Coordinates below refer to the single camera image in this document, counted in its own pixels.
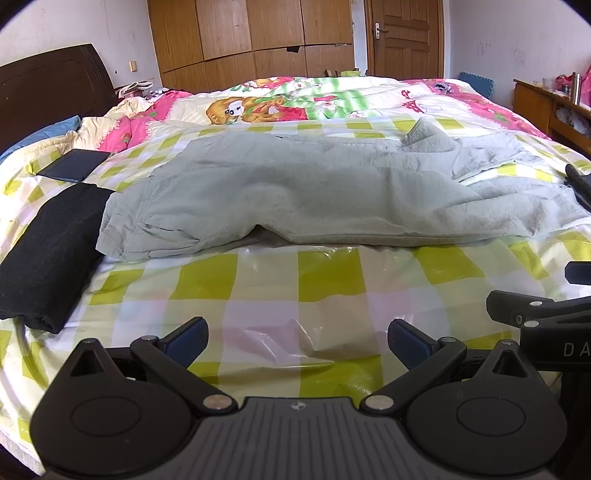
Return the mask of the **light grey pants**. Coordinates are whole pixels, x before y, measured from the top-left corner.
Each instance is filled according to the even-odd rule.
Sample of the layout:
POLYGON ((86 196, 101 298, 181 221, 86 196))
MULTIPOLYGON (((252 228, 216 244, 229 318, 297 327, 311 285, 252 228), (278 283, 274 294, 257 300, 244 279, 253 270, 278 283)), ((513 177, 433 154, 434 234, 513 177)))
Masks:
POLYGON ((232 244, 254 229, 294 244, 414 247, 587 224, 570 188, 491 176, 532 161, 506 134, 457 139, 427 119, 399 140, 226 131, 111 195, 96 247, 140 261, 232 244))

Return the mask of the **black folded garment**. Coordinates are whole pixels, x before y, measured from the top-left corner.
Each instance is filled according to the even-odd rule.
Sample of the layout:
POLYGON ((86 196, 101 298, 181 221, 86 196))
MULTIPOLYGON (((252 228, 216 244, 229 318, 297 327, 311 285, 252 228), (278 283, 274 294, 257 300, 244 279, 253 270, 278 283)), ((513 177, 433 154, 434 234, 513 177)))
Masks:
POLYGON ((113 192, 75 184, 40 208, 1 262, 1 318, 59 333, 103 255, 99 227, 113 192))

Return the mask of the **wooden side desk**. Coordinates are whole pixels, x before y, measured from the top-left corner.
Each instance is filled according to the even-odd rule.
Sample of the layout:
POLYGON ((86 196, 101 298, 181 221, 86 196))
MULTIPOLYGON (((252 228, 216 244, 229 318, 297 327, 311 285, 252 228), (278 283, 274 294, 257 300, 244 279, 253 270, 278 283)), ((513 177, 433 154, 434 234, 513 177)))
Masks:
POLYGON ((515 80, 513 111, 557 142, 590 158, 590 109, 541 86, 515 80))

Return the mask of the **dark navy folded cloth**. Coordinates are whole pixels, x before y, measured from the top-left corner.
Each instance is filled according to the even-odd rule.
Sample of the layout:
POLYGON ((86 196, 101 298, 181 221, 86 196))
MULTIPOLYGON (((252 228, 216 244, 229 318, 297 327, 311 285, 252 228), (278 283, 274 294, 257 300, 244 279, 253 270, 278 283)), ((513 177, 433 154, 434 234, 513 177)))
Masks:
POLYGON ((79 183, 86 179, 111 154, 104 151, 73 149, 38 172, 57 181, 79 183))

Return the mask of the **blue foam mat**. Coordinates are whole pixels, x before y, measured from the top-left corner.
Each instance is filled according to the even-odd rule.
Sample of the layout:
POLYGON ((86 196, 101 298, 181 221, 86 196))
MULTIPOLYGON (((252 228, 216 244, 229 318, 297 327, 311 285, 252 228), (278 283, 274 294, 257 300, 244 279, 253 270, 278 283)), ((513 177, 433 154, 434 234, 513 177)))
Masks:
POLYGON ((488 77, 462 71, 458 79, 468 83, 475 91, 487 99, 491 99, 494 92, 494 80, 488 77))

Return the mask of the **cartoon print pink quilt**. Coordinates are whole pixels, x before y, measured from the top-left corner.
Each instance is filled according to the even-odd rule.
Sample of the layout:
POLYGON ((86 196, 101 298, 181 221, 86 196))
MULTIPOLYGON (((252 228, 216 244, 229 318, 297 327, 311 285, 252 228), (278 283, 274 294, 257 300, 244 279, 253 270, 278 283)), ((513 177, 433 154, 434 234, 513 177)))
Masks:
POLYGON ((351 120, 366 130, 378 117, 411 124, 422 116, 435 118, 446 130, 474 124, 490 130, 543 135, 522 116, 460 80, 280 76, 209 93, 167 90, 150 100, 122 100, 103 116, 83 118, 74 144, 118 153, 145 142, 165 122, 201 127, 246 124, 270 130, 278 122, 315 128, 329 120, 351 120))

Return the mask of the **metal thermos bottle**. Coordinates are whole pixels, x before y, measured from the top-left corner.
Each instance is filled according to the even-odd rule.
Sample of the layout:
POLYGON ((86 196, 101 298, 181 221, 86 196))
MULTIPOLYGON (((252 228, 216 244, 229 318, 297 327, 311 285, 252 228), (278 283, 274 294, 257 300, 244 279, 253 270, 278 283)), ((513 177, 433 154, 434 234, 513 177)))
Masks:
POLYGON ((574 105, 579 105, 581 101, 582 76, 574 72, 571 77, 570 100, 574 105))

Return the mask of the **blue pillow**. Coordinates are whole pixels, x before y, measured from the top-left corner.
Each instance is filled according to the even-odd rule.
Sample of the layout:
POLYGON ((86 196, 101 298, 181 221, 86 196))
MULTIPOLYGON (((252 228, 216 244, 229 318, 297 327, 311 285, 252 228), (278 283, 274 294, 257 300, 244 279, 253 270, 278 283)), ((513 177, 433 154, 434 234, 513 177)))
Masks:
POLYGON ((78 115, 74 115, 67 119, 56 122, 52 125, 43 127, 42 129, 37 130, 36 132, 33 132, 25 138, 19 140, 18 142, 10 146, 7 150, 5 150, 0 156, 0 162, 3 162, 12 153, 21 148, 34 144, 38 141, 65 135, 69 131, 76 131, 80 127, 80 125, 81 118, 78 115))

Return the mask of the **wooden door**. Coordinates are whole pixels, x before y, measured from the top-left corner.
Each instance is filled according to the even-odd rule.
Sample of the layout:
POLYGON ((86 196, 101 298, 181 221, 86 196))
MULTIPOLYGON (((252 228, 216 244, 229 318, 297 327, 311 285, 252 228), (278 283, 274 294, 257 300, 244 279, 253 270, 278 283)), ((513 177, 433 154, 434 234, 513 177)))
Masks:
POLYGON ((369 73, 398 80, 444 76, 444 2, 365 3, 369 73))

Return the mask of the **dark wooden headboard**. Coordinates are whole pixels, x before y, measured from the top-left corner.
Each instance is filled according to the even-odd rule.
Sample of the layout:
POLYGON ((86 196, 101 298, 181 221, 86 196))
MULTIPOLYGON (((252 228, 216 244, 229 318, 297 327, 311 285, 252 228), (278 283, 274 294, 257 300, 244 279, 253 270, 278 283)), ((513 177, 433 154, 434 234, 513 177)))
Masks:
POLYGON ((1 149, 74 115, 102 116, 117 103, 91 44, 40 53, 1 67, 1 149))

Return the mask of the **wooden wardrobe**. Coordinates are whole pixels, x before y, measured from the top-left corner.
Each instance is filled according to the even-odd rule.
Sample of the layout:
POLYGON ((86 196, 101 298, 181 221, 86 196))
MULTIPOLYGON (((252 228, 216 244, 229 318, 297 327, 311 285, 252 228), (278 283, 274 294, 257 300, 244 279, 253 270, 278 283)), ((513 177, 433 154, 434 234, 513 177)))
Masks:
POLYGON ((150 1, 164 87, 192 93, 353 69, 347 1, 150 1))

